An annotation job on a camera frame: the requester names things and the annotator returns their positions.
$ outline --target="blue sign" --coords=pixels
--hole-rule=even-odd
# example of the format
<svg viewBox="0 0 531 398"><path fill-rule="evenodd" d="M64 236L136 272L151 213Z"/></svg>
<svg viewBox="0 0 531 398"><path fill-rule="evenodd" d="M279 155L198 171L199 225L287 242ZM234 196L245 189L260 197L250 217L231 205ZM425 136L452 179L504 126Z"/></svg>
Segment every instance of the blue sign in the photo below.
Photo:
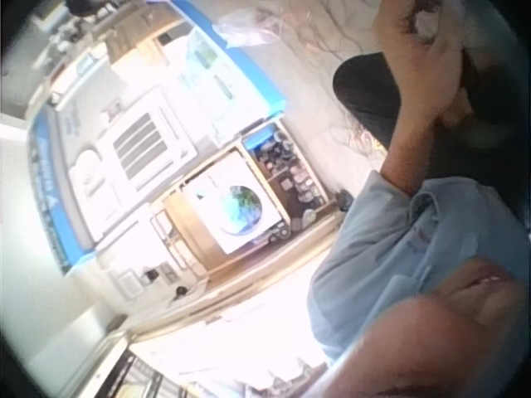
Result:
<svg viewBox="0 0 531 398"><path fill-rule="evenodd" d="M37 207L51 249L66 273L93 252L81 247L63 206L53 168L50 125L45 109L35 118L29 136L30 171Z"/></svg>

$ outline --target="knee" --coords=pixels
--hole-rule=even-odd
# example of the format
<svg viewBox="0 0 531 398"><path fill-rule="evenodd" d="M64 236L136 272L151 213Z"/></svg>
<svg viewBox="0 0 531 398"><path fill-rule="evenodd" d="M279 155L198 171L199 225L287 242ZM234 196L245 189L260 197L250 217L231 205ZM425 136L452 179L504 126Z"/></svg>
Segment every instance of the knee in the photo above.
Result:
<svg viewBox="0 0 531 398"><path fill-rule="evenodd" d="M355 56L346 60L335 71L332 88L341 103L350 102L355 93L363 90L363 80L368 78L368 71L364 65L364 56Z"/></svg>

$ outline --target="hand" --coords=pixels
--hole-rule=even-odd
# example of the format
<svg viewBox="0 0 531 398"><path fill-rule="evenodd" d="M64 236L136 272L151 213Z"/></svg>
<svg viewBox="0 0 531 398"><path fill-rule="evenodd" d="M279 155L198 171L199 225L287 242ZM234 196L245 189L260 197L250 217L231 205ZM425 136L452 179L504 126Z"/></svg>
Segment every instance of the hand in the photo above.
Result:
<svg viewBox="0 0 531 398"><path fill-rule="evenodd" d="M439 30L427 43L417 35L415 18L432 11L434 3L441 5ZM461 0L382 0L374 28L407 117L431 124L456 97L463 14Z"/></svg>

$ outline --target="dark pants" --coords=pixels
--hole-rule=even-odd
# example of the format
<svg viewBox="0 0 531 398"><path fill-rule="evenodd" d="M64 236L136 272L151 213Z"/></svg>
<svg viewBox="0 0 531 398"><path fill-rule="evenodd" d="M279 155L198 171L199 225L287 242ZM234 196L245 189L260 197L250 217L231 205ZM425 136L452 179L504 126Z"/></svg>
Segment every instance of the dark pants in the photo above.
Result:
<svg viewBox="0 0 531 398"><path fill-rule="evenodd" d="M529 228L529 144L519 117L518 96L501 70L475 73L465 58L462 85L469 93L475 117L489 125L504 126L512 133L489 150L465 144L457 132L436 130L427 178L469 177L494 187L513 213ZM338 100L383 147L389 149L400 94L382 54L356 56L345 61L334 75Z"/></svg>

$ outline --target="wall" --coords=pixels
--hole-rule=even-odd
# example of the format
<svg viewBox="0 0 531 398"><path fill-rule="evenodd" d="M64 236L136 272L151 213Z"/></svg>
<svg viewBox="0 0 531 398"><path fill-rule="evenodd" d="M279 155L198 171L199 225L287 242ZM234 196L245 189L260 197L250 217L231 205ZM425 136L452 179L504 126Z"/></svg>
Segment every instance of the wall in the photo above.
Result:
<svg viewBox="0 0 531 398"><path fill-rule="evenodd" d="M57 391L115 314L62 275L37 213L26 143L0 139L0 189L2 335L45 391Z"/></svg>
<svg viewBox="0 0 531 398"><path fill-rule="evenodd" d="M48 37L49 34L28 23L2 57L1 104L4 114L24 119L27 104L43 78L42 71L33 69L32 65L48 44Z"/></svg>

